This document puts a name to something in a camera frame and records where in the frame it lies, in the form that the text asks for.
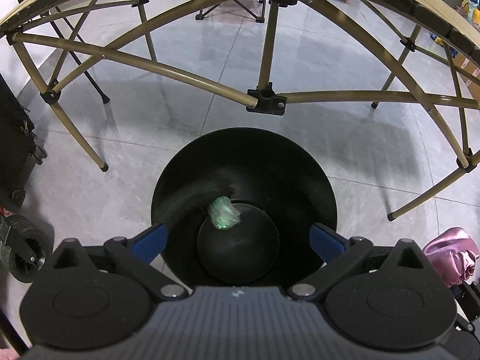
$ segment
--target pink fabric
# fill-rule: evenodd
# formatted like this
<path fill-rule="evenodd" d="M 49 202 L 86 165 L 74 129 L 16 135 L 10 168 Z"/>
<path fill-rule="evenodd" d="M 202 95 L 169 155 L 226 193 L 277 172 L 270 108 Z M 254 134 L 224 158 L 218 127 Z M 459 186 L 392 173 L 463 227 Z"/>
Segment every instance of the pink fabric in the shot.
<path fill-rule="evenodd" d="M 430 241 L 423 253 L 448 287 L 460 284 L 473 275 L 479 249 L 461 227 L 452 227 Z"/>
<path fill-rule="evenodd" d="M 16 360 L 18 354 L 13 349 L 0 349 L 0 360 Z"/>

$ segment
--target suitcase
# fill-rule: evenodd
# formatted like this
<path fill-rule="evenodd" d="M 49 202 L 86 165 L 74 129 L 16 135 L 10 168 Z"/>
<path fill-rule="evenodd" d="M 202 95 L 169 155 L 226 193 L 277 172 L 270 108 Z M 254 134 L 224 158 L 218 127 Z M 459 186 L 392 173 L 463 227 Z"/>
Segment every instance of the suitcase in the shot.
<path fill-rule="evenodd" d="M 0 190 L 11 203 L 21 205 L 25 198 L 22 170 L 30 155 L 41 164 L 46 157 L 37 147 L 35 126 L 0 75 Z"/>

